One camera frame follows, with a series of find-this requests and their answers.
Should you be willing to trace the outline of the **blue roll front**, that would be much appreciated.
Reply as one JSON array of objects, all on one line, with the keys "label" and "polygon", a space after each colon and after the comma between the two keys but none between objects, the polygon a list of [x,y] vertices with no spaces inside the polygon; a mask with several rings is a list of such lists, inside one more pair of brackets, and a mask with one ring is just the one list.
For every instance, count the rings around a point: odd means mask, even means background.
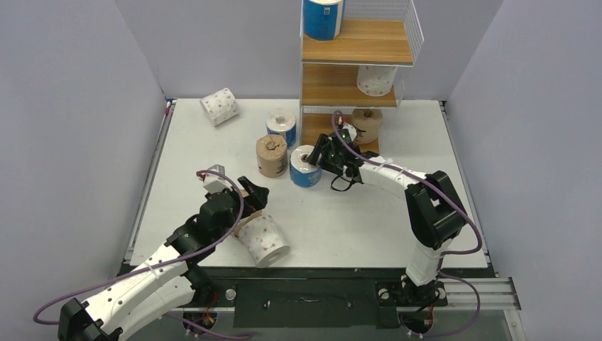
[{"label": "blue roll front", "polygon": [[305,35],[315,40],[334,40],[343,26],[344,4],[344,0],[304,0]]}]

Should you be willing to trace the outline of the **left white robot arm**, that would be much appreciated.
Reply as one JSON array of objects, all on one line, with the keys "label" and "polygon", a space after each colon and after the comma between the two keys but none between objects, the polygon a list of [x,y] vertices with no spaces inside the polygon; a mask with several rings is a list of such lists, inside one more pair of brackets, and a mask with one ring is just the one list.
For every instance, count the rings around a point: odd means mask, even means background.
[{"label": "left white robot arm", "polygon": [[189,217],[157,250],[123,278],[60,310],[59,340],[126,340],[173,308],[204,305],[212,282],[199,266],[245,217],[268,204],[269,189],[247,177],[210,190]]}]

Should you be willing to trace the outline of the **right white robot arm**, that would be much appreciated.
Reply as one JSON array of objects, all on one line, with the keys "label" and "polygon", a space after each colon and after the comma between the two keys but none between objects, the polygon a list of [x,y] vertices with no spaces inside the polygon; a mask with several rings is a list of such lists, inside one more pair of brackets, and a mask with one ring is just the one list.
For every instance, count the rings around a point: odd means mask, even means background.
[{"label": "right white robot arm", "polygon": [[373,151],[363,152],[345,129],[321,134],[303,161],[333,173],[350,185],[372,185],[401,198],[407,205],[417,242],[400,284],[401,296],[419,303],[437,279],[444,253],[468,223],[468,216],[449,176],[402,168]]}]

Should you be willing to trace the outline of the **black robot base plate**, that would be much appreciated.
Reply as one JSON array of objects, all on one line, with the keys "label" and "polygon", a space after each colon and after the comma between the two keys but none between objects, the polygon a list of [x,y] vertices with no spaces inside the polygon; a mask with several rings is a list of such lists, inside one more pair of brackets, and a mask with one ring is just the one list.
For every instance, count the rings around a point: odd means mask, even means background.
[{"label": "black robot base plate", "polygon": [[235,328],[397,328],[448,301],[441,282],[403,288],[402,268],[206,267],[212,285],[181,307],[233,313]]}]

